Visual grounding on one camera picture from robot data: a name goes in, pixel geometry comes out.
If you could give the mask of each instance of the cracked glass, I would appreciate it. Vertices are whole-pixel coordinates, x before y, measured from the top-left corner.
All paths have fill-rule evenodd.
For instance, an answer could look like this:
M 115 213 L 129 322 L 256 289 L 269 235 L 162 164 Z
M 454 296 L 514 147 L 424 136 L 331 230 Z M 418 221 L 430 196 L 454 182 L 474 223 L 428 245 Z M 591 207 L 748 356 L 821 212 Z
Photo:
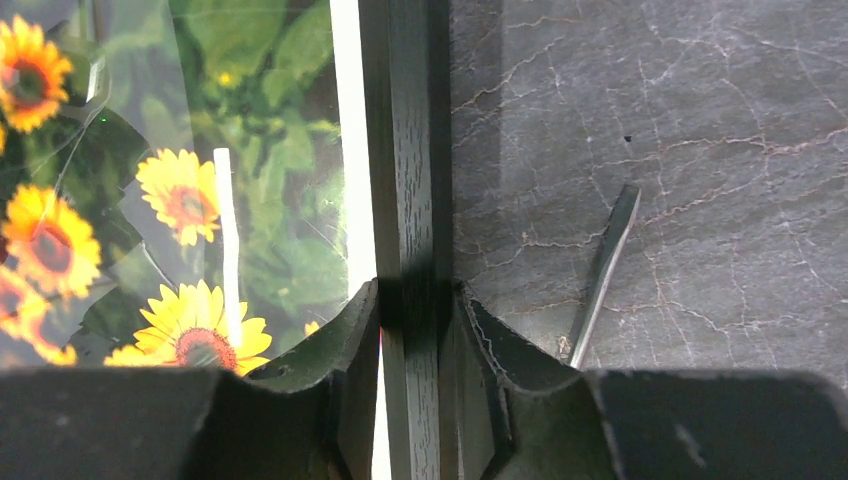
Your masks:
M 329 0 L 0 4 L 0 368 L 245 375 L 341 310 L 373 240 L 340 16 Z

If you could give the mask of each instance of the grey marble surface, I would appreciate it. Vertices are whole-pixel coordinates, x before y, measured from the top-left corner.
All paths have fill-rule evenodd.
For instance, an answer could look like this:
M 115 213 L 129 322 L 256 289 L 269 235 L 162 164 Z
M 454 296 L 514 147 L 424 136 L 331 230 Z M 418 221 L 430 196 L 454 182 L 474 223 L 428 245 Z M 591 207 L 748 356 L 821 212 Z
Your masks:
M 452 10 L 456 272 L 494 313 L 561 355 L 633 183 L 586 367 L 805 369 L 848 388 L 843 0 Z

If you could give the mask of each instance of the yellow flower petal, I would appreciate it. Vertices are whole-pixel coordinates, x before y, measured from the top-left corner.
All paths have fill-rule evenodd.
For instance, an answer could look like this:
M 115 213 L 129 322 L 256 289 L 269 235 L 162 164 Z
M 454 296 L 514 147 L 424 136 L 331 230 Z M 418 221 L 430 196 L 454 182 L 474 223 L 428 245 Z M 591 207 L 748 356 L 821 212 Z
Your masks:
M 100 275 L 100 244 L 93 230 L 50 187 L 18 185 L 0 225 L 17 271 L 44 292 L 85 297 Z
M 43 356 L 52 365 L 67 367 L 77 364 L 77 351 L 72 345 L 68 345 L 64 350 L 56 349 L 56 351 Z
M 198 235 L 214 240 L 220 212 L 215 188 L 215 165 L 202 165 L 194 152 L 157 151 L 139 165 L 136 179 L 156 218 L 174 229 L 181 245 L 196 245 Z
M 257 369 L 262 365 L 265 365 L 266 363 L 268 363 L 268 361 L 269 360 L 267 358 L 262 357 L 250 357 L 245 358 L 243 360 L 239 360 L 239 363 L 235 369 L 236 374 L 238 374 L 240 377 L 243 377 L 250 373 L 252 370 Z
M 115 351 L 107 365 L 220 365 L 241 375 L 267 362 L 255 355 L 271 344 L 263 333 L 265 320 L 250 318 L 241 323 L 242 345 L 234 347 L 227 336 L 224 295 L 200 280 L 197 285 L 180 285 L 174 293 L 160 288 L 162 300 L 150 299 L 150 311 L 142 314 L 151 327 L 135 332 L 136 343 Z M 240 305 L 240 319 L 247 303 Z
M 0 22 L 0 53 L 0 105 L 9 126 L 29 133 L 54 117 L 68 100 L 63 84 L 73 66 L 56 45 L 44 41 L 40 26 L 17 15 L 11 29 Z M 20 84 L 25 84 L 26 95 L 20 93 Z
M 308 337 L 317 332 L 320 328 L 321 325 L 319 325 L 318 322 L 312 321 L 303 326 L 303 334 Z
M 23 278 L 0 264 L 0 329 L 36 351 L 55 348 L 41 335 L 48 306 Z

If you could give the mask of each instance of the green leaf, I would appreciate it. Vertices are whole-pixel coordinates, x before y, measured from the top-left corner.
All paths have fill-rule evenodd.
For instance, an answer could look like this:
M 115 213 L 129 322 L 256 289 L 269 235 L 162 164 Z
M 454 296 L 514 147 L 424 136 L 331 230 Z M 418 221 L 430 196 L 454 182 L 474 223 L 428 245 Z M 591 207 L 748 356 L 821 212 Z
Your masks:
M 60 158 L 54 156 L 55 149 L 50 141 L 40 142 L 35 135 L 24 137 L 24 161 L 29 169 L 30 179 L 38 185 L 53 185 L 59 171 Z
M 133 333 L 150 326 L 139 313 L 140 307 L 137 297 L 115 288 L 85 311 L 81 325 L 100 337 L 116 338 L 120 344 L 133 343 Z
M 253 255 L 262 255 L 283 235 L 288 209 L 282 201 L 259 203 L 255 197 L 250 202 L 250 236 L 248 237 Z
M 316 188 L 315 209 L 318 213 L 326 213 L 328 210 L 341 212 L 344 209 L 344 170 L 339 169 L 333 173 L 326 182 Z
M 302 341 L 302 328 L 286 328 L 282 334 L 274 336 L 274 343 L 261 355 L 267 358 L 278 357 Z
M 292 90 L 305 90 L 333 58 L 330 2 L 320 0 L 286 30 L 274 68 L 262 80 L 268 102 L 277 106 Z
M 179 62 L 173 61 L 175 45 L 162 41 L 172 35 L 170 25 L 162 20 L 164 15 L 170 17 L 166 0 L 148 0 L 143 9 L 135 2 L 111 2 L 109 10 L 112 15 L 105 21 L 109 41 L 103 45 L 112 77 L 109 108 L 121 112 L 136 101 L 139 92 L 150 94 L 158 90 L 148 78 L 152 78 L 151 70 L 162 65 L 151 65 L 149 52 L 157 49 L 157 56 L 165 53 L 166 58 L 172 59 L 170 65 Z
M 338 123 L 329 120 L 317 120 L 309 124 L 309 130 L 315 133 L 323 133 L 331 143 L 336 142 L 342 136 L 342 128 Z
M 219 119 L 218 129 L 230 147 L 238 147 L 244 141 L 244 120 L 241 117 Z
M 196 134 L 203 135 L 216 145 L 224 142 L 223 134 L 219 129 L 220 121 L 208 111 L 195 110 L 191 113 L 189 121 L 192 131 Z
M 286 164 L 272 157 L 259 171 L 259 178 L 256 179 L 259 207 L 262 208 L 269 203 L 282 204 L 285 183 Z
M 336 301 L 347 295 L 347 260 L 324 240 L 302 239 L 281 246 L 292 276 L 280 279 L 279 301 L 290 315 L 302 305 Z
M 239 171 L 244 173 L 244 176 L 248 178 L 248 181 L 253 180 L 253 171 L 256 169 L 256 165 L 260 161 L 260 154 L 262 152 L 262 138 L 257 136 L 251 136 L 247 139 L 244 148 L 239 150 Z
M 130 251 L 113 248 L 112 255 L 118 262 L 112 267 L 111 274 L 118 279 L 125 293 L 137 298 L 158 298 L 159 285 L 164 281 L 145 255 L 142 245 Z
M 162 101 L 145 96 L 141 101 L 141 113 L 145 122 L 145 137 L 154 148 L 181 148 L 191 139 L 191 130 L 185 121 L 176 121 Z
M 268 163 L 279 163 L 285 170 L 312 171 L 315 167 L 315 147 L 309 126 L 295 109 L 283 113 L 286 137 L 271 146 Z
M 192 0 L 186 12 L 207 75 L 231 86 L 259 69 L 283 24 L 286 2 Z

